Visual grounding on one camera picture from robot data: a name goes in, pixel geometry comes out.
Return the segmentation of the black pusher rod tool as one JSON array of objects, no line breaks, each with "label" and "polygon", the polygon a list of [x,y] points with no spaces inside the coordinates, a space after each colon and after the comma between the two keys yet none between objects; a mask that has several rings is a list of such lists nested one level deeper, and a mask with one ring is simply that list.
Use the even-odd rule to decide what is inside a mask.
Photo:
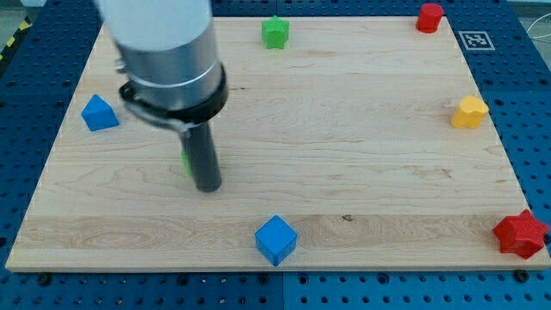
[{"label": "black pusher rod tool", "polygon": [[210,126],[207,122],[180,133],[195,186],[201,192],[214,192],[222,184],[220,167]]}]

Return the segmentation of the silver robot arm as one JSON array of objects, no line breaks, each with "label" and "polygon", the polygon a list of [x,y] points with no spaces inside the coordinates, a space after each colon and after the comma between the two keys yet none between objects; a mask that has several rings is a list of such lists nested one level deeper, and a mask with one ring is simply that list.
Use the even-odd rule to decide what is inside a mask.
[{"label": "silver robot arm", "polygon": [[178,133],[195,186],[214,192],[220,167],[209,126],[228,98],[210,0],[96,0],[119,50],[126,108]]}]

